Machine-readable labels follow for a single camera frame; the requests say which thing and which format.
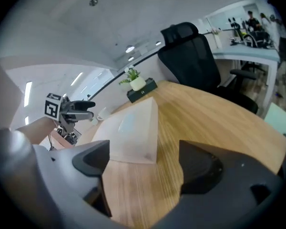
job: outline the white cup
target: white cup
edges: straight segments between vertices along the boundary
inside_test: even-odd
[[[106,107],[104,107],[100,112],[99,115],[97,116],[98,120],[104,120],[110,116],[110,112]]]
[[[92,125],[97,125],[98,122],[99,122],[99,121],[97,120],[96,117],[92,118],[92,120],[91,120]]]

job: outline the green plant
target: green plant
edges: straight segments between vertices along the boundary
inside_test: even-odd
[[[127,79],[120,81],[119,84],[132,82],[133,80],[137,79],[140,75],[140,72],[135,70],[133,68],[133,65],[126,67],[124,72],[125,75],[127,75]]]

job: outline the chair armrest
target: chair armrest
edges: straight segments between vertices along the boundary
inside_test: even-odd
[[[256,80],[257,76],[253,72],[250,71],[243,71],[243,70],[231,70],[231,74],[235,74],[240,77],[249,78],[251,80]]]

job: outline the office floor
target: office floor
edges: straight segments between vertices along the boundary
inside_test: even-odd
[[[272,95],[271,101],[286,111],[286,81],[283,77],[283,74],[285,74],[285,72],[286,62],[283,62],[277,72],[275,90]],[[259,106],[261,106],[267,90],[267,75],[263,75],[263,72],[257,69],[255,70],[255,73],[258,75],[258,79],[256,81],[245,79],[242,85],[241,93],[247,95],[248,97],[256,101]],[[261,118],[264,118],[267,114],[267,111],[268,109],[259,109],[257,115]]]

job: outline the white desk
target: white desk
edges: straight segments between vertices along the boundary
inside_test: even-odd
[[[268,85],[263,108],[269,104],[276,82],[277,63],[280,57],[275,49],[250,48],[244,45],[229,46],[222,49],[212,50],[215,59],[242,60],[268,65]]]

